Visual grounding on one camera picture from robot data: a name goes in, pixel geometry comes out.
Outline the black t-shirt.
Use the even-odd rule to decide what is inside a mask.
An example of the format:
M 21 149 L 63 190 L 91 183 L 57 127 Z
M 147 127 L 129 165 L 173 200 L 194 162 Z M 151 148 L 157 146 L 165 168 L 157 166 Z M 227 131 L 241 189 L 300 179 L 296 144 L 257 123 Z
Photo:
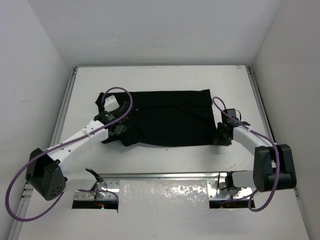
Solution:
M 133 100 L 132 122 L 118 136 L 103 144 L 121 141 L 125 146 L 137 143 L 160 147 L 192 147 L 214 143 L 216 125 L 209 89 L 182 91 L 140 91 L 128 96 L 114 92 L 119 105 Z

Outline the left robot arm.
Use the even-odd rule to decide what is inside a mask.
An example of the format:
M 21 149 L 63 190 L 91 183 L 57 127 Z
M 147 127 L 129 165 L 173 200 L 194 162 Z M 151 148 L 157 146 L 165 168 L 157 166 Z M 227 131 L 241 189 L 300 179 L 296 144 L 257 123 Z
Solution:
M 68 171 L 72 161 L 81 157 L 95 144 L 123 135 L 132 127 L 137 109 L 125 102 L 113 111 L 101 111 L 84 128 L 65 141 L 30 154 L 26 181 L 47 201 L 63 192 L 96 191 L 103 178 L 92 169 Z

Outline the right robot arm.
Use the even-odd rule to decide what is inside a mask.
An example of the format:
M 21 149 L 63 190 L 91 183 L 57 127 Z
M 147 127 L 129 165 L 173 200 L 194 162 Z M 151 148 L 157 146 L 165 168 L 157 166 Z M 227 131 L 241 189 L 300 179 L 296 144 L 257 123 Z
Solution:
M 235 141 L 253 155 L 252 180 L 261 193 L 294 189 L 297 177 L 293 153 L 287 144 L 277 144 L 259 135 L 246 121 L 238 121 L 234 108 L 221 111 L 221 122 L 217 124 L 213 144 L 230 146 Z

